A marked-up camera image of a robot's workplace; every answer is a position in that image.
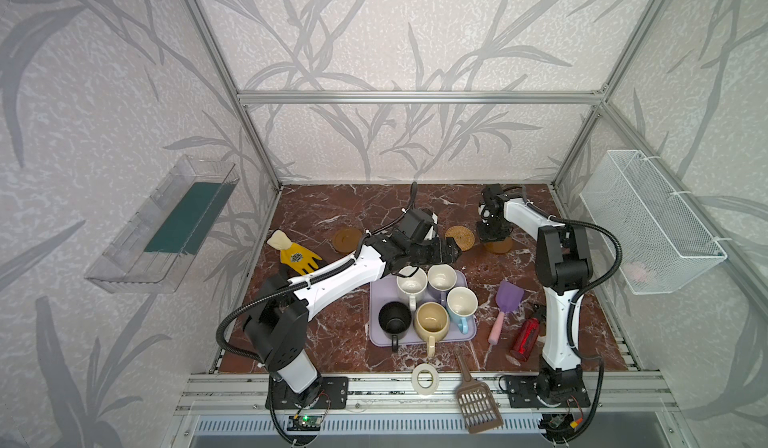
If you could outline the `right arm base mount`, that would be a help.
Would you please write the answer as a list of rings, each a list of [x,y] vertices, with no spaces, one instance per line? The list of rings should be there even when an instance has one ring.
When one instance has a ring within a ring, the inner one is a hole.
[[[502,375],[498,385],[507,396],[511,408],[591,406],[581,365],[561,370],[544,364],[537,375]]]

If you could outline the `purple mug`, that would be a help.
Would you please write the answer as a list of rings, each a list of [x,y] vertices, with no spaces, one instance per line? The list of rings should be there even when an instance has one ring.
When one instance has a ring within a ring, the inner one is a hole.
[[[456,270],[448,265],[433,265],[427,271],[428,292],[441,305],[445,305],[448,293],[456,286]]]

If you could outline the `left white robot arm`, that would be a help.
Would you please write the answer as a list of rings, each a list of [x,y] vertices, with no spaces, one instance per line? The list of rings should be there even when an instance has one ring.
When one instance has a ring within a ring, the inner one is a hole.
[[[295,394],[319,389],[321,375],[306,353],[309,322],[323,309],[365,284],[405,267],[452,264],[462,253],[452,237],[441,237],[436,216],[417,208],[362,235],[355,251],[316,271],[286,278],[275,275],[259,297],[219,323],[218,346],[261,363]]]

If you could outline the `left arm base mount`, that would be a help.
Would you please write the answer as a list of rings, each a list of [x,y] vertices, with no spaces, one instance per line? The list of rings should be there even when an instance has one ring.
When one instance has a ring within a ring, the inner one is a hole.
[[[270,379],[265,407],[277,410],[346,408],[349,381],[345,376],[320,376],[307,389],[294,392],[286,381]]]

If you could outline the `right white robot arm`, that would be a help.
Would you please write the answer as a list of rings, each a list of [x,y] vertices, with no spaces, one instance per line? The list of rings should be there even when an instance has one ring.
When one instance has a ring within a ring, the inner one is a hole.
[[[536,241],[535,272],[546,299],[546,341],[543,367],[570,371],[587,357],[578,348],[578,321],[582,298],[608,281],[623,261],[621,243],[608,229],[589,222],[560,218],[546,213],[527,199],[521,185],[504,188],[487,185],[481,192],[477,232],[482,242],[507,238],[517,227]],[[614,261],[607,272],[593,277],[587,232],[602,234],[613,245]]]

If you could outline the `white speckled mug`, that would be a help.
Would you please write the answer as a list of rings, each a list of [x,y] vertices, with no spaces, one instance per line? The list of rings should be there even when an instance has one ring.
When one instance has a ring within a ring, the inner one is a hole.
[[[428,284],[426,272],[418,267],[406,266],[395,274],[398,299],[411,312],[423,301]]]

